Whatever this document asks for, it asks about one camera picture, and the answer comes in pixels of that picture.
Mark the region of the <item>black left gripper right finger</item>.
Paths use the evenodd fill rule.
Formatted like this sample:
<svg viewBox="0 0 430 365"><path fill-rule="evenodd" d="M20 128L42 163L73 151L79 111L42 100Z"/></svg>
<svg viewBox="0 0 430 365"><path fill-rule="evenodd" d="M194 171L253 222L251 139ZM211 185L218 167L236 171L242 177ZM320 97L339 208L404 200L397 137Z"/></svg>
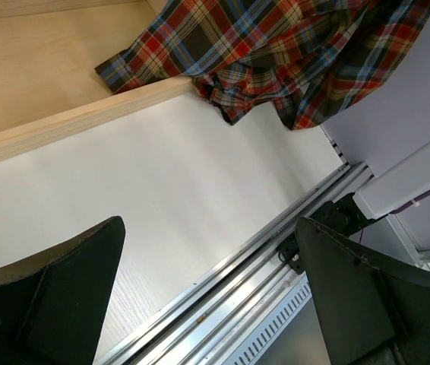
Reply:
<svg viewBox="0 0 430 365"><path fill-rule="evenodd" d="M430 271L309 218L296 239L332 364L430 364Z"/></svg>

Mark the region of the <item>brown multicolour plaid shirt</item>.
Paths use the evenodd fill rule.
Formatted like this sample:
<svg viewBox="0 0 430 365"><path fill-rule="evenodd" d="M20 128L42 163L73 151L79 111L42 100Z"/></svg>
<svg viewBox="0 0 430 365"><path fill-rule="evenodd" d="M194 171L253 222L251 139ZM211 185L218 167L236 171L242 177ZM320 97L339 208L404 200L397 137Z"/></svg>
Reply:
<svg viewBox="0 0 430 365"><path fill-rule="evenodd" d="M230 125L272 103L309 129L383 86L430 17L430 1L169 1L95 71L120 94L188 76Z"/></svg>

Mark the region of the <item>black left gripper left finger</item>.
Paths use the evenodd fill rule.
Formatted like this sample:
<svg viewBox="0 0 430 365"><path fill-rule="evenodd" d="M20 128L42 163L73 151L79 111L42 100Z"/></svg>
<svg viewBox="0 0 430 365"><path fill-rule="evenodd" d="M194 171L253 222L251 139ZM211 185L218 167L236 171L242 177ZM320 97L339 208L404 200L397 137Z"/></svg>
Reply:
<svg viewBox="0 0 430 365"><path fill-rule="evenodd" d="M0 364L92 364L125 241L111 217L0 268Z"/></svg>

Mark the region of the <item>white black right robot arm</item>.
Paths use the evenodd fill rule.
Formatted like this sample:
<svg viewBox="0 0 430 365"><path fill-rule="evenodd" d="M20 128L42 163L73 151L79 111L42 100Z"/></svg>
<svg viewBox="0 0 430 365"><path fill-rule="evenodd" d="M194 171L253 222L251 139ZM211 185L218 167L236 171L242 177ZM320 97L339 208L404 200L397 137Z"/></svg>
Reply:
<svg viewBox="0 0 430 365"><path fill-rule="evenodd" d="M349 237L429 196L430 142L355 192L325 202L311 219Z"/></svg>

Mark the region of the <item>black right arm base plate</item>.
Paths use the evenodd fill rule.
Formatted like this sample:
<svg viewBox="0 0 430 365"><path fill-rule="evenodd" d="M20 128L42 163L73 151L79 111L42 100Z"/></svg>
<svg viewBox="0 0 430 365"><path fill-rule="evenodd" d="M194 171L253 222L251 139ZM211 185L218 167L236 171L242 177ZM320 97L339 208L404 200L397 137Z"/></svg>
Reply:
<svg viewBox="0 0 430 365"><path fill-rule="evenodd" d="M288 265L298 275L305 271L295 233L291 233L279 244L277 254L279 260Z"/></svg>

